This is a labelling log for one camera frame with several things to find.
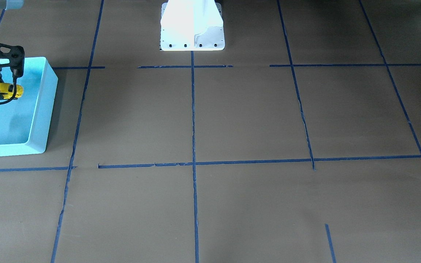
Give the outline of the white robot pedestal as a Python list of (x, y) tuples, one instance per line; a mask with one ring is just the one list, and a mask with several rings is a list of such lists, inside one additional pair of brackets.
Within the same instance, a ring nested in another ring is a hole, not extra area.
[(224, 50), (222, 5), (215, 0), (169, 0), (162, 4), (160, 49), (165, 52)]

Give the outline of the yellow beetle toy car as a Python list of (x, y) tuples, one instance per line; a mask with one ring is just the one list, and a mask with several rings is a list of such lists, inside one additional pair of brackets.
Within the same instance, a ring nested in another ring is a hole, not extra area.
[(16, 85), (16, 90), (14, 90), (13, 84), (10, 83), (0, 83), (0, 100), (9, 100), (15, 92), (15, 98), (17, 100), (22, 97), (24, 93), (24, 88), (21, 85)]

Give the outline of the turquoise plastic bin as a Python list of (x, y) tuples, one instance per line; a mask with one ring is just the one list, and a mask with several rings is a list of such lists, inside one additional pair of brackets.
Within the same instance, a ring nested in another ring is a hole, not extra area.
[(57, 81), (47, 58), (25, 58), (22, 97), (0, 105), (0, 157), (45, 152)]

